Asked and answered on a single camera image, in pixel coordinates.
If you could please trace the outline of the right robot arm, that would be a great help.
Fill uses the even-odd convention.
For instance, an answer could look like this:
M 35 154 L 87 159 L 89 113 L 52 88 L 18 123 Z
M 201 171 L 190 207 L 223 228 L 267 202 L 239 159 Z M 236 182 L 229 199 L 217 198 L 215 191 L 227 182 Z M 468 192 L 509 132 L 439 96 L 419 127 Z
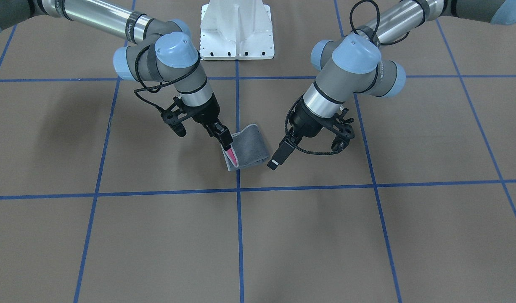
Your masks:
M 43 15 L 77 21 L 130 42 L 131 46 L 117 49 L 112 58 L 118 77 L 137 81 L 137 96 L 174 85 L 178 96 L 167 109 L 151 101 L 148 104 L 161 113 L 177 136 L 185 136 L 183 121 L 191 118 L 216 138 L 224 151 L 232 150 L 233 139 L 219 120 L 219 104 L 185 22 L 163 22 L 104 0 L 0 0 L 0 33 Z

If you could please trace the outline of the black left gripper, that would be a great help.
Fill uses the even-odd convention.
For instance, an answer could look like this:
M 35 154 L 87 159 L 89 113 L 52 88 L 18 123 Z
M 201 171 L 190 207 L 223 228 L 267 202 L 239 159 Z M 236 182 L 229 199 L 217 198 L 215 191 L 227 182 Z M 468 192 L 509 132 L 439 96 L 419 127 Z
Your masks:
M 290 129 L 287 131 L 287 137 L 281 140 L 278 148 L 267 163 L 267 167 L 271 170 L 275 170 L 279 165 L 282 165 L 296 150 L 297 144 L 304 137 L 313 138 L 323 129 L 323 125 L 315 119 L 316 116 L 312 113 L 309 114 L 305 109 L 303 101 L 296 101 L 293 109 L 287 114 Z

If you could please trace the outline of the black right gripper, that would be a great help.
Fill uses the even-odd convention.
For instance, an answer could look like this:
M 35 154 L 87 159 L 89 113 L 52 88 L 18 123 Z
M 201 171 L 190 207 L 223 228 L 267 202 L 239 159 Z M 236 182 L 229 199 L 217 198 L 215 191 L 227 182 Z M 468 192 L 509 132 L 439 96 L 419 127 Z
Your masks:
M 213 93 L 209 100 L 200 106 L 192 107 L 196 114 L 192 119 L 200 123 L 208 132 L 210 137 L 214 137 L 221 144 L 222 149 L 227 152 L 232 148 L 233 138 L 229 129 L 219 120 L 220 106 Z

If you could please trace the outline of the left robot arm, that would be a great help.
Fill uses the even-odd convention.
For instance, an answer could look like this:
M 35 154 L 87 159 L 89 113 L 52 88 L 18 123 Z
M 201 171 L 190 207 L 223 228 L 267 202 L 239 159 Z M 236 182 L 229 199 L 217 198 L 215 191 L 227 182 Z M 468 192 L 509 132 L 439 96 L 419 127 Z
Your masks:
M 303 138 L 313 138 L 322 129 L 335 135 L 329 155 L 344 150 L 355 136 L 344 103 L 354 94 L 391 97 L 404 88 L 404 68 L 383 60 L 380 47 L 402 41 L 411 30 L 440 16 L 512 25 L 516 0 L 400 0 L 385 12 L 376 10 L 375 19 L 352 27 L 340 40 L 318 42 L 310 62 L 319 73 L 287 113 L 285 136 L 268 167 L 275 170 L 299 149 Z

